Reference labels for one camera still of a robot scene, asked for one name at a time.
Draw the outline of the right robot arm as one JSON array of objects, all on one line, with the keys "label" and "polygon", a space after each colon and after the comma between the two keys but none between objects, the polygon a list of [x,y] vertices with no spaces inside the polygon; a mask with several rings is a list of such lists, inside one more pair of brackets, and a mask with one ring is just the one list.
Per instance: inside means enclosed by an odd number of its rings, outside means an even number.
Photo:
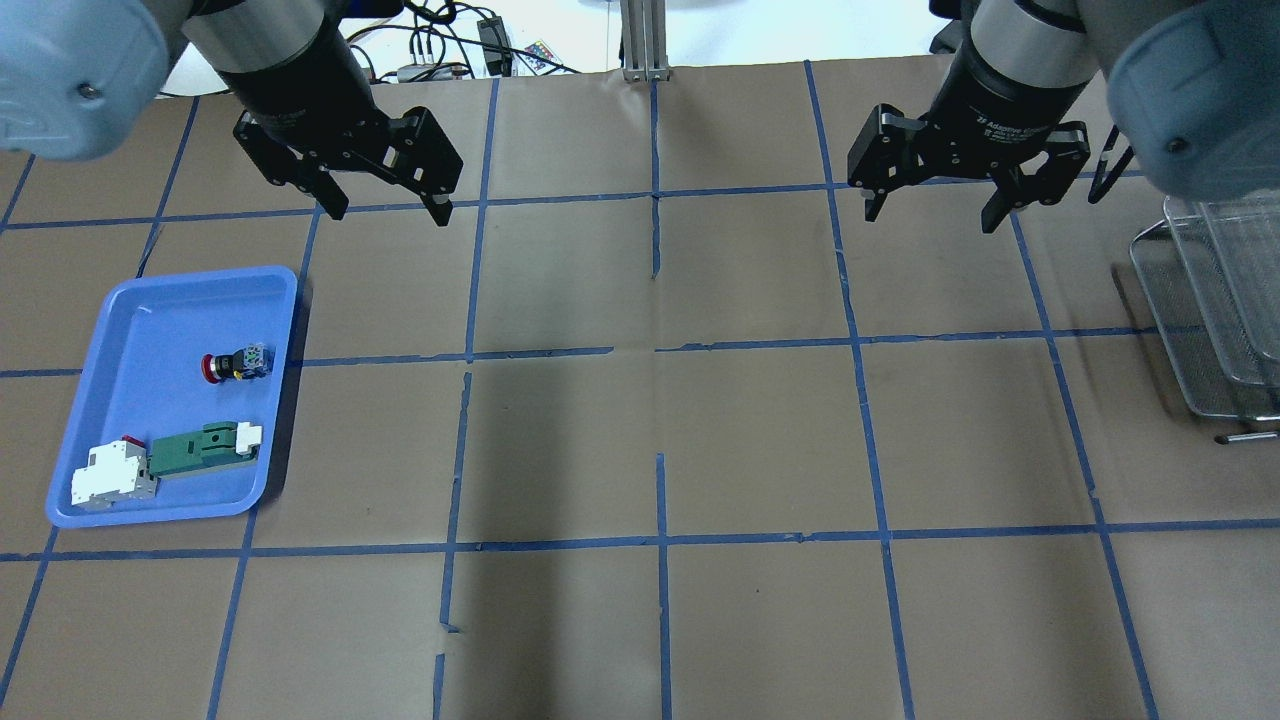
[{"label": "right robot arm", "polygon": [[989,233],[1014,211],[1059,202],[1091,158],[1068,113],[1096,76],[1114,129],[1153,187],[1222,202],[1277,187],[1275,1],[933,1],[957,29],[929,109],[873,108],[847,154],[847,183],[873,222],[886,199],[934,178],[989,181]]}]

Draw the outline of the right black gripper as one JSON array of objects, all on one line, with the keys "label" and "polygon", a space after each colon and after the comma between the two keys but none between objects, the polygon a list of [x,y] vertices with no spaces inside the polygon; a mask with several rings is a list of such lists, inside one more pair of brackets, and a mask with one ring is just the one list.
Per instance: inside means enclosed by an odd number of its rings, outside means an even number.
[{"label": "right black gripper", "polygon": [[[995,191],[980,210],[980,231],[993,233],[1032,204],[1055,205],[1091,158],[1087,124],[1061,123],[1065,87],[1042,88],[1000,74],[978,58],[957,58],[922,119],[877,104],[847,152],[847,184],[863,196],[865,222],[876,222],[888,195],[937,176],[988,173]],[[1042,154],[1030,174],[1023,163]]]}]

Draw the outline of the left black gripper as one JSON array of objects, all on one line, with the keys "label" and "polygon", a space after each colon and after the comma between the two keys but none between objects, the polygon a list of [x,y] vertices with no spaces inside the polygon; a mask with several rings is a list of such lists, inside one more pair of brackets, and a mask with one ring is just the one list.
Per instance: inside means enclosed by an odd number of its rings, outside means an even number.
[{"label": "left black gripper", "polygon": [[356,61],[293,60],[227,73],[227,86],[244,106],[236,141],[270,184],[294,186],[339,222],[349,199],[334,173],[364,173],[396,181],[419,196],[436,225],[449,224],[462,156],[425,106],[389,120]]}]

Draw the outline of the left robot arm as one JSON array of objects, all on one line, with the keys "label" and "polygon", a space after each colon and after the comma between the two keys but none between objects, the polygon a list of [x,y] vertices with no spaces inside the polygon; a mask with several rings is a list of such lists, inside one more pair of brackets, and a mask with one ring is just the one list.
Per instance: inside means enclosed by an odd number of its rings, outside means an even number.
[{"label": "left robot arm", "polygon": [[242,102],[236,142],[266,182],[294,186],[335,220],[349,206],[335,173],[415,193],[447,225],[463,160],[417,106],[378,108],[340,32],[402,1],[5,1],[1,141],[59,161],[115,151],[195,47]]}]

